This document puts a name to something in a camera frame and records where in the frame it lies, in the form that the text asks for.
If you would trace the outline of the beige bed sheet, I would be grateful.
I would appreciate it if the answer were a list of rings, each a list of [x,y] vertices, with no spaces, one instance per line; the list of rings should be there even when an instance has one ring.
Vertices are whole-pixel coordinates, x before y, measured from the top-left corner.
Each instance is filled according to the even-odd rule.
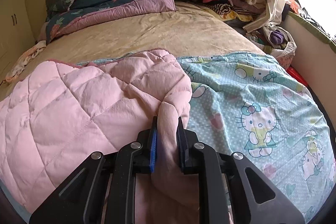
[[[64,35],[33,59],[18,80],[47,60],[78,64],[155,48],[168,50],[174,56],[262,53],[243,35],[199,7],[185,2],[175,6],[175,12],[122,18]]]

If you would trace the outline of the bag with purple clothes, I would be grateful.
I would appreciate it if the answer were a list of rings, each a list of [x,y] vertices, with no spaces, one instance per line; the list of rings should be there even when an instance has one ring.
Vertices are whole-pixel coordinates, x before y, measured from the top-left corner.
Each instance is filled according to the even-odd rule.
[[[278,26],[264,26],[246,32],[245,37],[264,53],[273,56],[284,69],[290,67],[297,45],[288,31]]]

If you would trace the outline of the orange white floral cloth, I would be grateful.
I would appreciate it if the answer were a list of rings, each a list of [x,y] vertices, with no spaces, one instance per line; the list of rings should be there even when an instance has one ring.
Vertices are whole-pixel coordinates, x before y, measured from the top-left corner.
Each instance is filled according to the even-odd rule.
[[[39,53],[46,49],[46,41],[41,40],[35,44],[32,48],[26,50],[20,57],[17,59],[13,67],[6,74],[5,78],[2,80],[3,83],[10,84],[15,79],[17,79],[21,73],[25,70],[25,67],[35,58]]]

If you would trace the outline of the teal Hello Kitty blanket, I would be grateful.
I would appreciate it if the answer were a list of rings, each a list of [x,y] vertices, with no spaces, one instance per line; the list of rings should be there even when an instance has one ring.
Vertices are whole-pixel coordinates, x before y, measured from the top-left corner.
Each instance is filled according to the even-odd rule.
[[[335,186],[331,129],[310,91],[270,56],[179,57],[192,96],[183,124],[215,151],[240,152],[303,215],[317,219]],[[197,223],[198,179],[178,167],[178,116],[159,111],[157,164],[139,178],[137,223]]]

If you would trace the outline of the pink quilted jacket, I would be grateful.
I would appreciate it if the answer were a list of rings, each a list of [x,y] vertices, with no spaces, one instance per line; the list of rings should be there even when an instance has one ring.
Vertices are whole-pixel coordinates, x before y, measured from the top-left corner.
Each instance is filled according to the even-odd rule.
[[[197,223],[198,179],[178,167],[191,81],[165,50],[99,67],[45,61],[1,102],[1,182],[29,213],[92,152],[135,141],[158,118],[157,163],[137,178],[137,223]]]

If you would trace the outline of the dark floral purple comforter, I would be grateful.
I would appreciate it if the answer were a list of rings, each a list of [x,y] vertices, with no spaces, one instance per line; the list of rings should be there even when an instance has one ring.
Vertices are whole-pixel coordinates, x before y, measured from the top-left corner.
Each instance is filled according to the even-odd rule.
[[[175,10],[174,0],[58,0],[48,8],[37,41],[49,44],[60,36],[96,24]]]

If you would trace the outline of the red plastic object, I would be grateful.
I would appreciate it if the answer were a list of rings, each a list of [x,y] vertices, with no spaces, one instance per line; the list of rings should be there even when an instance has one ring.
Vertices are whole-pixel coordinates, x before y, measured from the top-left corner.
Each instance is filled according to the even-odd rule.
[[[294,67],[290,66],[286,70],[286,72],[293,77],[295,80],[297,80],[299,83],[303,84],[304,86],[308,86],[308,83],[306,80],[294,69]]]

